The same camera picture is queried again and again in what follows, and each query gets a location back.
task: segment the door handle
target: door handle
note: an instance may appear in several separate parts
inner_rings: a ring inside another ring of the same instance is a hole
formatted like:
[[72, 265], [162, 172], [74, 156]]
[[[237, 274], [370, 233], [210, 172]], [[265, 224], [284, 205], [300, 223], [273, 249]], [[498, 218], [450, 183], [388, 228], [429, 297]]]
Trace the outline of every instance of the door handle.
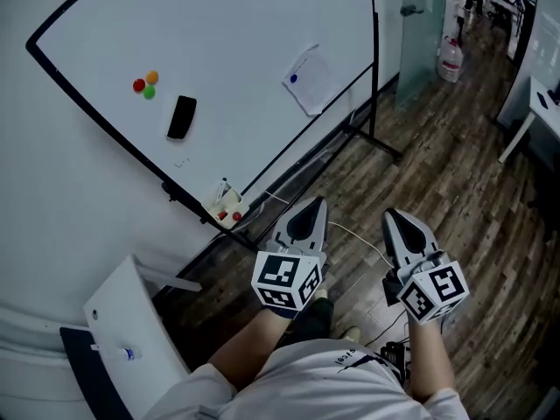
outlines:
[[415, 4], [409, 4], [407, 6], [401, 7], [401, 16], [407, 18], [408, 16], [412, 16], [412, 14], [424, 14], [424, 10], [417, 9]]

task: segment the glass door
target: glass door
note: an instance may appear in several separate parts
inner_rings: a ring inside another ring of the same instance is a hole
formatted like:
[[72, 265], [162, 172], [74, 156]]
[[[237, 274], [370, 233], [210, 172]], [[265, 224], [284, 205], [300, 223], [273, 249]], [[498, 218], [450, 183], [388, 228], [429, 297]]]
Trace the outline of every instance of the glass door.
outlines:
[[401, 70], [396, 106], [402, 107], [436, 78], [445, 0], [402, 0]]

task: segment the water bottle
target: water bottle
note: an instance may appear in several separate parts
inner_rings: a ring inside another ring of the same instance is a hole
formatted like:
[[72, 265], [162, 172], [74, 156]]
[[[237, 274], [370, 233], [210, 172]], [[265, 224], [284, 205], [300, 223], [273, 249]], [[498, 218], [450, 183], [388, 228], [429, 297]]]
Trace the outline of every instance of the water bottle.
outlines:
[[457, 45], [457, 40], [446, 36], [442, 47], [439, 61], [437, 62], [437, 72], [444, 80], [457, 82], [459, 72], [463, 64], [463, 52]]

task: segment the green magnet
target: green magnet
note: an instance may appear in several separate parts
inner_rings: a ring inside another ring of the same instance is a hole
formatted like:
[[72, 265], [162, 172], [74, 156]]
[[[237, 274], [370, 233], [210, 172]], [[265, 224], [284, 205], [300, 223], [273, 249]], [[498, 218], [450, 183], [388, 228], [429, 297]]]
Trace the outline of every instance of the green magnet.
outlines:
[[155, 94], [156, 89], [153, 86], [146, 86], [146, 88], [143, 90], [143, 97], [146, 100], [151, 100]]

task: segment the whiteboard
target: whiteboard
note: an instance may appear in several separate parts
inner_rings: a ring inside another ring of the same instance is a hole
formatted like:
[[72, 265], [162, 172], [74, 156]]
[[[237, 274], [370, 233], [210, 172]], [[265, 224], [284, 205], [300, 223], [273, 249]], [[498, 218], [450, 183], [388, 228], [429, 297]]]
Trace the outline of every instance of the whiteboard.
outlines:
[[[371, 4], [76, 0], [37, 46], [102, 122], [202, 201], [222, 178], [245, 189], [310, 122], [282, 85], [301, 53], [319, 44], [339, 91], [373, 62]], [[159, 82], [145, 100], [132, 83], [150, 70]], [[185, 139], [171, 142], [178, 95], [198, 105]]]

